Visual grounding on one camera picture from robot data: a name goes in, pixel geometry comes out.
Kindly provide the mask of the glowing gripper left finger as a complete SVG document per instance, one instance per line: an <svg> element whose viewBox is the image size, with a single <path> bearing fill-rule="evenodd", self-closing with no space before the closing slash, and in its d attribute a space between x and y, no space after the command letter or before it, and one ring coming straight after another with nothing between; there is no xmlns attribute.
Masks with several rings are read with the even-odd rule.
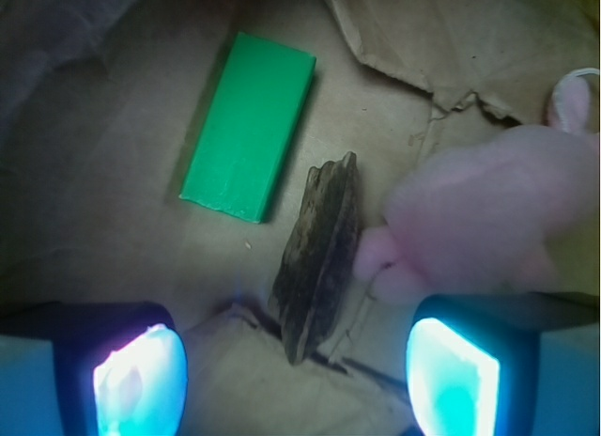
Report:
<svg viewBox="0 0 601 436"><path fill-rule="evenodd" d="M1 306L4 435L174 435L186 351L152 302Z"/></svg>

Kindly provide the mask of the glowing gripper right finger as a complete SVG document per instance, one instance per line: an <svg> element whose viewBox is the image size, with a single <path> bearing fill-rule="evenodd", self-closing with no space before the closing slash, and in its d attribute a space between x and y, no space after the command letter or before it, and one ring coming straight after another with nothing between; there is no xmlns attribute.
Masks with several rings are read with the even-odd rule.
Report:
<svg viewBox="0 0 601 436"><path fill-rule="evenodd" d="M600 301L581 292L439 294L408 334L425 435L597 435Z"/></svg>

